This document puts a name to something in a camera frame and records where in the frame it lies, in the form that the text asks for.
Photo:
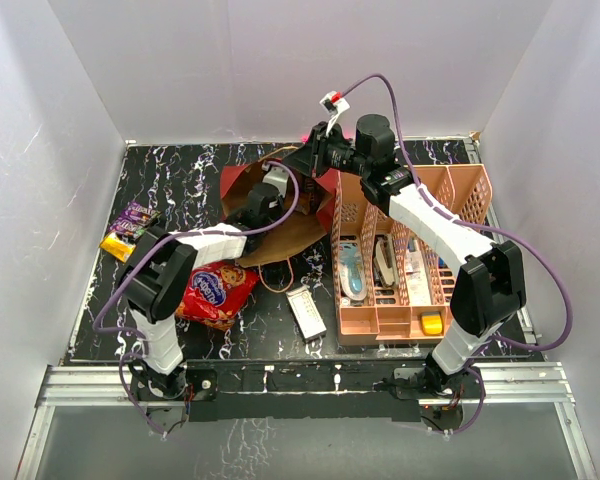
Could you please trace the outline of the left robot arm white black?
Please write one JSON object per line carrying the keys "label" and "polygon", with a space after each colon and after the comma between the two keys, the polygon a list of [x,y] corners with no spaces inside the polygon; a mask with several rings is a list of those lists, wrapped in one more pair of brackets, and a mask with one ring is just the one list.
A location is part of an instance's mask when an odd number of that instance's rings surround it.
{"label": "left robot arm white black", "polygon": [[283,203],[278,187],[258,182],[224,223],[172,239],[160,248],[156,246],[169,235],[164,229],[152,227],[140,237],[118,284],[126,286],[123,296],[143,342],[142,357],[132,361],[129,370],[154,395],[176,399],[186,387],[175,314],[192,271],[251,254],[267,231],[280,223]]}

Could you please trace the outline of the yellow candy bar wrapper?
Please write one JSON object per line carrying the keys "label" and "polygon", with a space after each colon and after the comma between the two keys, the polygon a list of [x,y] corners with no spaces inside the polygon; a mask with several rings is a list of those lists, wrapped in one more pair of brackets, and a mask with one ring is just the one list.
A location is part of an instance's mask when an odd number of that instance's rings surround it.
{"label": "yellow candy bar wrapper", "polygon": [[135,249],[134,244],[120,238],[116,232],[107,234],[99,247],[121,262],[126,262]]}

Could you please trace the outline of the red brown paper bag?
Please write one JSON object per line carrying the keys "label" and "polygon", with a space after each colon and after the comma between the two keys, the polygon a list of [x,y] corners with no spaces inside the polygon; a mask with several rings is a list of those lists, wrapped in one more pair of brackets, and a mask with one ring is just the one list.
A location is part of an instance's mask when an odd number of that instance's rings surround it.
{"label": "red brown paper bag", "polygon": [[[223,212],[230,214],[233,210],[246,204],[249,189],[263,179],[262,164],[265,161],[281,163],[286,155],[296,149],[295,146],[285,146],[261,157],[252,164],[224,167],[220,176],[220,198]],[[294,177],[298,181],[301,195],[302,180],[309,176],[294,171]],[[305,215],[297,205],[289,219],[266,232],[264,237],[257,242],[257,247],[253,252],[237,260],[238,265],[243,268],[261,269],[269,264],[288,262],[293,256],[330,233],[334,218],[339,172],[330,170],[315,180],[325,193],[317,212]]]}

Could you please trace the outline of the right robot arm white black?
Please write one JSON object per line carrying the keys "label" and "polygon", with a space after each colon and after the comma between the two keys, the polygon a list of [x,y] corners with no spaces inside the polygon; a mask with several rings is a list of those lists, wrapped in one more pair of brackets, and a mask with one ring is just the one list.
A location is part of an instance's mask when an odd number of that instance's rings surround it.
{"label": "right robot arm white black", "polygon": [[414,232],[450,268],[456,279],[450,328],[407,381],[446,397],[460,387],[470,358],[525,305],[522,254],[511,241],[497,243],[463,225],[431,197],[415,171],[399,163],[395,141],[389,120],[379,114],[362,116],[353,140],[338,124],[320,122],[282,162],[311,178],[331,170],[358,176],[365,199]]}

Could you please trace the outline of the red cookie snack bag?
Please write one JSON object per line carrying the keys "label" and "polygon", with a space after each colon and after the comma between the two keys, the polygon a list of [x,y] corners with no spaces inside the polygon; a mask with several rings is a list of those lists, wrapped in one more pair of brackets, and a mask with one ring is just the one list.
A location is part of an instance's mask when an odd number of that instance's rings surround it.
{"label": "red cookie snack bag", "polygon": [[175,317],[227,331],[258,281],[253,271],[225,261],[195,268]]}

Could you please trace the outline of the purple candy bar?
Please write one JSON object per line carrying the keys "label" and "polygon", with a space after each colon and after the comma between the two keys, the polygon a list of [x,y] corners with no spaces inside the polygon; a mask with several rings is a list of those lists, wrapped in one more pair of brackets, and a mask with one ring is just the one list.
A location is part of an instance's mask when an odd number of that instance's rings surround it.
{"label": "purple candy bar", "polygon": [[136,201],[131,201],[125,207],[123,215],[134,224],[149,226],[159,219],[161,213]]}

